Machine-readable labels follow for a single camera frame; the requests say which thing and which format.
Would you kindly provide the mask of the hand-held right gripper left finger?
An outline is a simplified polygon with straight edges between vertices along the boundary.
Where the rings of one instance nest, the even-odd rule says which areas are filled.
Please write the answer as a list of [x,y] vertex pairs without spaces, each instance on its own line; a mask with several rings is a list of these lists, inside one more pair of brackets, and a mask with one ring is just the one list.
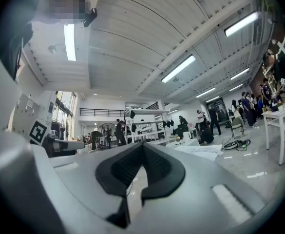
[[108,216],[107,221],[123,229],[131,222],[127,189],[142,165],[143,145],[137,143],[102,161],[95,170],[96,179],[104,191],[109,195],[121,197],[117,212]]

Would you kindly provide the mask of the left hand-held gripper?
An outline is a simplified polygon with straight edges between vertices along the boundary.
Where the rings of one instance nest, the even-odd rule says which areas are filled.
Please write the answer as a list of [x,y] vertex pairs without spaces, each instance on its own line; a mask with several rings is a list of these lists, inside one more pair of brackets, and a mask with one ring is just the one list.
[[77,150],[85,148],[84,142],[61,140],[57,134],[56,130],[34,120],[29,130],[30,143],[44,148],[48,157],[72,156]]

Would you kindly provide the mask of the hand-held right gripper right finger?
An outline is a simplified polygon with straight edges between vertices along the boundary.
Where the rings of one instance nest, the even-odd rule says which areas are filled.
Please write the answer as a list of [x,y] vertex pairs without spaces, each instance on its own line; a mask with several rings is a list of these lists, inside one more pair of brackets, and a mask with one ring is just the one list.
[[166,151],[162,151],[161,146],[143,144],[142,165],[148,180],[148,186],[141,193],[142,204],[147,200],[170,196],[186,176],[184,165]]

